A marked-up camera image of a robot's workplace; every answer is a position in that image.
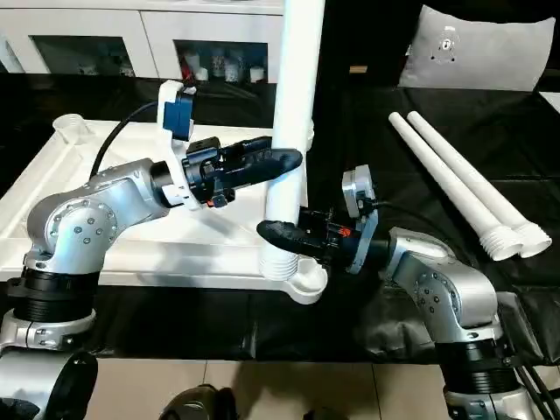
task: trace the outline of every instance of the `white plastic frame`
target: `white plastic frame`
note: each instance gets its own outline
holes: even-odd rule
[[[32,206],[85,182],[99,145],[115,125],[83,122],[78,115],[57,119],[57,132],[0,199],[0,281],[21,273],[23,255],[32,245],[25,230]],[[270,129],[198,125],[192,140],[217,136],[228,145],[270,134]],[[104,167],[139,158],[162,160],[157,136],[155,123],[129,124],[109,149]],[[255,226],[263,219],[265,198],[266,185],[253,185],[238,190],[236,201],[222,209],[177,207],[166,218],[132,227],[107,253],[100,284],[284,291],[300,304],[316,302],[327,278],[314,260],[302,258],[288,282],[259,273],[263,240]]]

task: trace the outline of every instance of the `wire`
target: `wire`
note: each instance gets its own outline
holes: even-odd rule
[[[552,398],[552,395],[550,395],[548,388],[546,388],[546,385],[544,384],[539,374],[536,372],[535,368],[529,365],[528,363],[526,363],[523,366],[527,369],[528,374],[531,375],[533,382],[535,383],[536,387],[539,389],[539,392],[541,393],[541,398],[544,400],[545,403],[549,405],[550,411],[552,412],[552,416],[555,418],[555,420],[560,420],[560,409],[558,408],[556,402],[554,401],[554,398]]]
[[[102,164],[103,157],[105,156],[105,153],[107,153],[107,150],[109,149],[109,146],[113,143],[113,141],[119,135],[119,133],[121,131],[123,131],[124,127],[126,127],[126,125],[128,123],[130,123],[130,120],[132,120],[132,118],[134,118],[135,116],[138,116],[139,114],[142,114],[145,110],[150,109],[152,107],[156,107],[157,105],[158,105],[158,101],[146,103],[145,105],[143,105],[142,107],[140,107],[136,111],[134,111],[132,114],[127,116],[125,119],[120,121],[116,125],[116,127],[113,128],[113,131],[110,132],[110,134],[107,136],[107,138],[105,139],[105,141],[101,145],[101,148],[97,152],[97,156],[95,157],[94,165],[92,166],[91,172],[89,173],[89,178],[90,179],[93,178],[95,175],[97,175],[97,172],[99,172],[99,167]]]
[[[372,208],[389,208],[391,210],[396,210],[397,212],[401,212],[414,217],[415,219],[421,221],[425,225],[428,225],[435,232],[441,235],[457,257],[460,256],[473,267],[477,266],[476,262],[452,239],[452,237],[447,232],[445,232],[445,230],[443,230],[440,226],[438,226],[426,216],[423,216],[422,214],[417,213],[413,210],[409,210],[406,207],[398,206],[397,204],[391,203],[390,201],[375,201],[374,203],[372,203]]]
[[[535,406],[540,411],[540,413],[542,415],[542,418],[544,420],[551,420],[552,418],[554,418],[555,420],[560,420],[560,417],[558,417],[556,412],[555,412],[555,411],[558,411],[558,407],[556,406],[554,398],[552,398],[552,395],[547,390],[546,386],[544,385],[543,381],[541,380],[541,377],[538,375],[538,373],[535,371],[535,369],[529,363],[527,363],[520,354],[517,353],[517,350],[515,349],[514,341],[511,338],[511,334],[509,333],[508,324],[504,321],[504,318],[505,318],[504,317],[504,312],[500,307],[498,307],[498,313],[500,315],[500,323],[501,323],[502,328],[504,330],[504,337],[506,339],[507,344],[509,345],[511,353],[512,354],[517,354],[518,357],[521,359],[521,361],[523,363],[523,366],[515,368],[515,372],[517,372],[517,374],[519,375],[519,377],[521,379],[521,382],[523,382],[523,385],[525,386],[529,396],[531,397],[531,400],[533,400],[533,403],[535,404]],[[525,370],[523,370],[523,368],[525,368],[525,370],[527,370],[531,376],[535,375],[536,378],[538,378],[538,381],[535,381],[535,383],[536,383],[537,387],[539,387],[539,390],[541,391],[540,395],[536,392],[535,386],[531,383],[531,381],[527,377],[527,374],[525,373]],[[545,400],[552,401],[553,406],[550,406],[550,411],[546,408],[546,406],[543,403],[543,396],[544,396]]]
[[[535,403],[535,406],[538,408],[539,412],[542,415],[543,420],[552,420],[552,416],[550,415],[549,411],[547,410],[546,406],[543,403],[541,396],[536,392],[535,387],[531,383],[527,373],[523,370],[523,367],[516,367],[515,372],[519,375],[521,382],[523,382],[523,386],[527,390],[528,394]]]

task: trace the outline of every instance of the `white rod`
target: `white rod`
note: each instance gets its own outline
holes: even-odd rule
[[[509,226],[523,239],[520,255],[523,258],[543,252],[552,240],[535,223],[527,220],[486,178],[480,174],[453,146],[447,142],[416,111],[408,120],[431,148],[504,225]]]
[[[273,148],[307,152],[324,14],[325,0],[285,2]],[[304,170],[300,166],[269,183],[267,220],[298,223]],[[265,243],[260,268],[268,279],[289,280],[298,271],[298,256]]]
[[[480,245],[492,259],[500,261],[517,254],[522,247],[520,236],[496,219],[404,118],[394,112],[388,119],[472,226],[480,238]]]

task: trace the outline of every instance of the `silver robotic arm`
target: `silver robotic arm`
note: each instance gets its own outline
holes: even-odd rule
[[[235,190],[272,180],[303,161],[272,150],[270,137],[221,147],[216,137],[190,143],[192,94],[177,82],[160,89],[158,123],[168,158],[108,168],[71,192],[40,201],[27,221],[32,240],[21,277],[8,282],[14,307],[0,329],[0,418],[82,419],[97,376],[81,351],[95,323],[94,296],[105,255],[131,226],[224,207]]]
[[[377,202],[366,165],[342,180],[355,227],[333,223],[332,212],[302,209],[299,225],[266,220],[257,231],[290,252],[356,274],[365,265],[402,287],[435,342],[450,418],[533,420],[527,390],[518,384],[515,357],[504,343],[496,292],[481,272],[464,265],[442,241],[393,227],[376,239]]]

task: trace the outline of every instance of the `black tablecloth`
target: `black tablecloth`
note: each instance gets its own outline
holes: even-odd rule
[[[0,194],[52,134],[57,116],[115,120],[157,98],[159,80],[0,75],[9,106],[0,120]],[[270,127],[273,86],[203,87],[197,123]],[[418,110],[555,244],[528,260],[491,262],[478,238],[391,129],[387,117]],[[153,121],[146,115],[145,121]],[[502,317],[534,363],[560,362],[560,115],[538,94],[441,89],[321,88],[308,155],[310,206],[342,213],[343,171],[369,164],[376,191],[435,221],[501,292]],[[381,229],[431,230],[381,211]],[[373,272],[335,273],[314,305],[281,292],[100,287],[89,349],[100,356],[433,362],[433,344],[412,301]],[[0,310],[7,309],[0,297]]]

